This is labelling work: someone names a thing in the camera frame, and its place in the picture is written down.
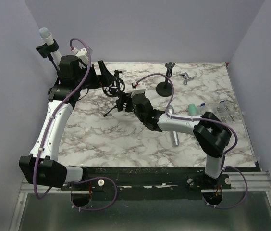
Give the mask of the black shock-mount tripod stand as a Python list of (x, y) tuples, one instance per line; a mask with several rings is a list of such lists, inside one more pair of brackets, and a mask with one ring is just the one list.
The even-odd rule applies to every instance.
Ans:
[(114, 71), (114, 82), (110, 84), (110, 86), (106, 88), (102, 88), (103, 93), (111, 98), (118, 97), (118, 99), (115, 101), (116, 105), (111, 108), (107, 113), (105, 113), (103, 116), (106, 117), (112, 110), (117, 109), (118, 111), (123, 110), (124, 103), (122, 102), (122, 95), (125, 90), (125, 83), (120, 78), (120, 74), (122, 74), (122, 70), (115, 70)]

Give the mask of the black round-base microphone stand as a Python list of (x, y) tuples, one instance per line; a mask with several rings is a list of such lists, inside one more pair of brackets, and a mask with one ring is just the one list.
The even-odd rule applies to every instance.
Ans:
[[(175, 63), (168, 62), (165, 64), (165, 67), (167, 68), (166, 71), (166, 77), (171, 78), (172, 76), (172, 69), (175, 67)], [(162, 97), (169, 97), (172, 94), (172, 87), (171, 84), (168, 82), (168, 79), (165, 79), (164, 82), (160, 82), (156, 86), (156, 92), (159, 96)]]

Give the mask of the black left-corner microphone stand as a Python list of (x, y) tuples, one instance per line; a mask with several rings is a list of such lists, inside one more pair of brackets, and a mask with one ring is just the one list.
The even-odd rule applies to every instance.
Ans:
[(48, 58), (52, 62), (57, 73), (58, 73), (59, 69), (58, 69), (57, 65), (55, 64), (54, 59), (51, 54), (54, 53), (55, 51), (58, 51), (58, 49), (59, 49), (59, 46), (58, 46), (56, 40), (54, 40), (54, 43), (52, 45), (47, 45), (45, 43), (42, 46), (36, 47), (36, 50), (43, 58)]

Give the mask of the mint green microphone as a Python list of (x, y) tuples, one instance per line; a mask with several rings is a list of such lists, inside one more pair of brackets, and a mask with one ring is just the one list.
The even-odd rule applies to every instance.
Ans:
[(189, 104), (188, 105), (188, 114), (190, 116), (197, 116), (198, 110), (197, 110), (197, 107), (194, 104)]

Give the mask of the white microphone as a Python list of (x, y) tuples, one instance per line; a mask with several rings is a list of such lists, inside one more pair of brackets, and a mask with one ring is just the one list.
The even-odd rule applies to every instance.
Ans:
[(62, 55), (59, 51), (58, 44), (53, 39), (52, 33), (47, 28), (43, 27), (39, 30), (39, 34), (40, 34), (40, 37), (44, 40), (44, 42), (48, 46), (48, 48), (51, 50), (51, 52), (56, 60), (56, 63), (59, 63)]

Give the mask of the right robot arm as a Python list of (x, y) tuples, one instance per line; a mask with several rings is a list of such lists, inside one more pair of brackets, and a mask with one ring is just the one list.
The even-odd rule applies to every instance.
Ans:
[(151, 131), (194, 135), (207, 155), (203, 184), (210, 189), (219, 185), (224, 149), (229, 144), (232, 133), (213, 113), (205, 112), (204, 115), (194, 117), (176, 116), (169, 109), (154, 109), (143, 93), (135, 96), (123, 93), (116, 100), (116, 104), (118, 111), (125, 109), (127, 112), (133, 112)]

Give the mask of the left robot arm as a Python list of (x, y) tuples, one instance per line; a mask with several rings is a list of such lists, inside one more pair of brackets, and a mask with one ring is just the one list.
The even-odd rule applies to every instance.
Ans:
[(58, 163), (58, 152), (65, 125), (81, 90), (108, 87), (114, 82), (113, 74), (102, 60), (98, 61), (98, 66), (99, 75), (94, 66), (85, 64), (75, 55), (61, 58), (58, 77), (48, 91), (48, 109), (40, 135), (29, 155), (19, 160), (19, 167), (29, 183), (56, 188), (72, 183), (78, 190), (88, 186), (82, 168)]

